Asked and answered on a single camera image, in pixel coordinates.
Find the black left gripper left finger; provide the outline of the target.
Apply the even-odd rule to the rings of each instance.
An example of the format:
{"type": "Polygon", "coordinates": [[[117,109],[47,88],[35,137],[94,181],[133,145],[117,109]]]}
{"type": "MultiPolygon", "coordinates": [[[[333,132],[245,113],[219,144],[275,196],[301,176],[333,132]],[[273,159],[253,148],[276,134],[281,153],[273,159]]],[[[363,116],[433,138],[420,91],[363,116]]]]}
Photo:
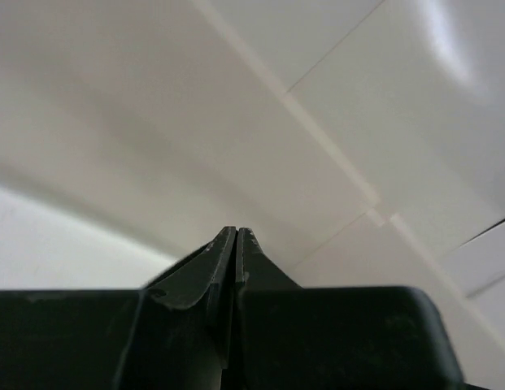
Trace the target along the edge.
{"type": "Polygon", "coordinates": [[[228,365],[235,227],[150,281],[121,389],[218,389],[228,365]]]}

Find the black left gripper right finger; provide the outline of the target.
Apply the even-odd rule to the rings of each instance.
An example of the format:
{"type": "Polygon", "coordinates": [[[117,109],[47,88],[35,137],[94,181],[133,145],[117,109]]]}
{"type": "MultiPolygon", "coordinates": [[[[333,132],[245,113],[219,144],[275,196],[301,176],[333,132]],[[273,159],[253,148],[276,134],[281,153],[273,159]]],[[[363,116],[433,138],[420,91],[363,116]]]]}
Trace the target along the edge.
{"type": "Polygon", "coordinates": [[[304,288],[237,234],[238,360],[247,389],[463,389],[441,315],[407,286],[304,288]]]}

